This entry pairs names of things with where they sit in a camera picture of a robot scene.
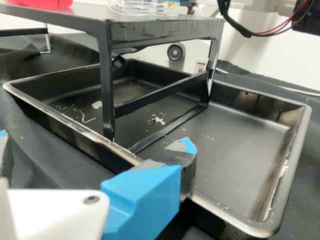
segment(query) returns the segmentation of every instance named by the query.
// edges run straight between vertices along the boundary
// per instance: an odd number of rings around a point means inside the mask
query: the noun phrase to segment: red wire
[[[301,5],[294,13],[292,13],[287,20],[285,20],[285,21],[284,21],[283,23],[281,23],[280,25],[275,26],[274,28],[272,28],[272,29],[270,29],[270,30],[267,30],[267,31],[254,32],[254,34],[259,34],[259,35],[261,35],[261,34],[267,34],[267,33],[270,33],[270,32],[272,32],[272,31],[280,28],[281,26],[283,26],[284,24],[286,24],[287,22],[289,22],[289,21],[294,17],[294,15],[296,14],[296,12],[298,12],[300,9],[302,9],[302,8],[306,5],[307,1],[308,1],[308,0],[303,0],[302,5]]]

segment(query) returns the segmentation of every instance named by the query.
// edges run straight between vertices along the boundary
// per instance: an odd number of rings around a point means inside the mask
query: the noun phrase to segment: black cloth
[[[73,34],[72,39],[52,35],[52,54],[40,55],[30,45],[25,50],[0,50],[0,130],[6,129],[10,135],[14,163],[10,179],[12,188],[98,189],[102,180],[113,176],[94,160],[26,117],[2,88],[2,84],[9,80],[99,62],[99,54],[90,48],[96,44],[94,39],[85,34]],[[304,102],[312,107],[282,227],[270,239],[320,239],[320,100],[276,85],[299,86],[250,73],[228,62],[219,61],[218,66],[231,73],[217,74],[219,80],[228,78],[237,85]],[[248,236],[187,200],[158,238],[211,240],[246,239]]]

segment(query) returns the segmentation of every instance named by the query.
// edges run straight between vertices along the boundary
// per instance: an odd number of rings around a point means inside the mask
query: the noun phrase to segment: red object
[[[69,7],[73,0],[7,0],[7,2],[28,7]]]

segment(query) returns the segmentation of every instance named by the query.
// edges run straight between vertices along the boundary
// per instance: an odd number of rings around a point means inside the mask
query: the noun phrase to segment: tray rim
[[[90,128],[76,122],[72,118],[60,114],[58,111],[54,110],[48,105],[27,95],[26,93],[18,90],[13,86],[14,84],[31,81],[35,78],[43,78],[43,77],[55,75],[58,73],[68,73],[75,70],[84,70],[88,68],[95,68],[98,66],[100,66],[99,63],[82,66],[82,67],[71,68],[71,69],[62,70],[62,71],[45,73],[45,74],[36,75],[36,76],[30,76],[26,78],[20,78],[16,80],[11,80],[4,83],[3,88],[10,94],[28,103],[32,107],[44,112],[45,114],[61,122],[62,124],[67,125],[73,131],[78,132],[79,134],[85,136],[89,140],[97,144],[103,144],[109,151],[115,153],[116,155],[123,158],[125,161],[129,162],[130,164],[134,166],[139,165],[143,161],[143,159],[141,159],[140,157],[136,156],[135,154],[131,153],[130,151],[116,144],[115,142],[110,141],[106,137],[98,134],[97,132],[91,130]],[[240,215],[239,213],[233,211],[232,209],[227,208],[227,206],[224,206],[223,204],[218,203],[214,199],[207,197],[205,194],[199,192],[196,189],[194,189],[193,193],[189,196],[189,198],[193,202],[200,205],[204,209],[208,210],[212,214],[218,216],[219,218],[223,219],[224,221],[230,223],[231,225],[238,228],[239,230],[245,232],[246,234],[251,235],[253,237],[257,237],[257,238],[268,238],[274,235],[275,233],[277,233],[277,231],[281,227],[282,219],[284,217],[284,213],[286,210],[288,197],[291,191],[291,185],[295,176],[297,165],[300,159],[301,150],[305,140],[305,135],[307,132],[309,121],[310,121],[312,108],[303,102],[291,100],[285,97],[273,95],[270,93],[262,92],[262,91],[247,88],[247,87],[242,87],[240,85],[235,85],[235,84],[224,82],[221,80],[214,79],[213,82],[216,84],[239,89],[242,91],[281,100],[281,101],[295,104],[304,108],[301,115],[300,122],[295,132],[295,137],[292,141],[288,158],[287,158],[289,167],[286,168],[286,171],[284,172],[284,174],[281,175],[280,178],[278,179],[278,184],[276,189],[277,190],[281,189],[281,191],[280,193],[273,195],[272,204],[276,206],[275,208],[276,211],[272,211],[265,221],[260,222],[260,221],[249,220],[246,217]]]

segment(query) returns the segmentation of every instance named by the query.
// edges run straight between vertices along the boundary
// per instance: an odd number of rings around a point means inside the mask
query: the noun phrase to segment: metal tray
[[[115,104],[188,76],[136,60],[113,75]],[[309,106],[215,80],[208,108],[134,155],[128,149],[136,142],[198,104],[200,86],[116,119],[116,143],[101,136],[99,65],[19,79],[4,88],[25,114],[115,173],[190,137],[198,159],[189,198],[254,237],[267,238],[280,228]]]

